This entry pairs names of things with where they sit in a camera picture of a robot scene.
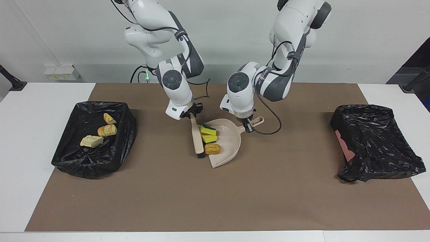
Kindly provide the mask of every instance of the robotic arm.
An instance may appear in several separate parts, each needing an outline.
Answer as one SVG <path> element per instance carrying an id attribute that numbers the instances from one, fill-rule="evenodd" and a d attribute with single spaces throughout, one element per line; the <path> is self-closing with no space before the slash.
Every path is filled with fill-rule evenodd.
<path id="1" fill-rule="evenodd" d="M 272 102 L 287 96 L 305 47 L 315 42 L 314 29 L 325 24 L 332 7 L 322 0 L 279 0 L 278 10 L 269 35 L 273 46 L 278 46 L 272 66 L 268 66 L 270 61 L 242 66 L 228 79 L 227 95 L 220 105 L 244 123 L 248 133 L 253 131 L 249 120 L 255 112 L 254 91 Z"/>
<path id="2" fill-rule="evenodd" d="M 204 64 L 178 18 L 156 0 L 115 1 L 123 3 L 139 24 L 128 27 L 124 36 L 131 46 L 144 54 L 150 80 L 157 80 L 170 98 L 166 114 L 177 120 L 190 117 L 190 114 L 196 116 L 203 106 L 194 103 L 187 78 L 200 75 Z M 184 51 L 161 60 L 162 51 L 156 45 L 169 42 L 172 34 Z"/>

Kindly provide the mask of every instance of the brown table mat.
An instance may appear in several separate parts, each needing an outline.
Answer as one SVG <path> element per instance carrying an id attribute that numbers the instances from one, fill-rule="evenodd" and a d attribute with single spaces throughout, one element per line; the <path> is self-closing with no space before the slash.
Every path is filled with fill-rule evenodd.
<path id="1" fill-rule="evenodd" d="M 203 95 L 204 87 L 193 91 Z M 234 119 L 219 109 L 225 93 L 225 84 L 209 86 L 199 123 Z M 138 120 L 135 144 L 121 169 L 99 180 L 55 170 L 26 231 L 430 229 L 411 179 L 336 177 L 344 158 L 329 121 L 339 105 L 366 104 L 355 84 L 294 83 L 285 100 L 269 103 L 282 131 L 242 134 L 236 158 L 216 169 L 193 153 L 190 122 L 164 114 L 159 85 L 97 84 L 90 100 L 127 102 Z M 275 130 L 274 117 L 255 103 L 266 118 L 259 129 Z"/>

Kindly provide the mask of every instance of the bin lined with black bag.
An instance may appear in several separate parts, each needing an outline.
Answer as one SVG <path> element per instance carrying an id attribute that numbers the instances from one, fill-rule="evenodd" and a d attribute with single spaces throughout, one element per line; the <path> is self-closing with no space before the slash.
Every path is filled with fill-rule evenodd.
<path id="1" fill-rule="evenodd" d="M 97 136 L 106 125 L 108 113 L 118 123 L 117 134 L 105 137 L 101 145 L 80 146 L 83 137 Z M 51 164 L 62 172 L 88 179 L 117 171 L 128 155 L 137 134 L 136 118 L 125 102 L 81 102 L 75 105 Z"/>
<path id="2" fill-rule="evenodd" d="M 342 105 L 331 120 L 347 162 L 338 175 L 346 182 L 399 179 L 426 171 L 406 142 L 392 109 L 377 105 Z"/>

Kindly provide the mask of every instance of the dustpan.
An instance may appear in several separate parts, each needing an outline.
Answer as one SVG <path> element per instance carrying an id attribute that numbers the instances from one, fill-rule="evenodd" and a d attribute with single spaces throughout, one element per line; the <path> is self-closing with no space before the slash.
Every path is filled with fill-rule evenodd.
<path id="1" fill-rule="evenodd" d="M 251 121 L 253 127 L 264 122 L 263 117 L 258 117 Z M 209 155 L 212 168 L 216 168 L 231 161 L 238 153 L 242 141 L 241 134 L 245 132 L 245 127 L 237 127 L 228 119 L 216 119 L 205 123 L 217 130 L 217 144 L 221 146 L 221 153 Z"/>

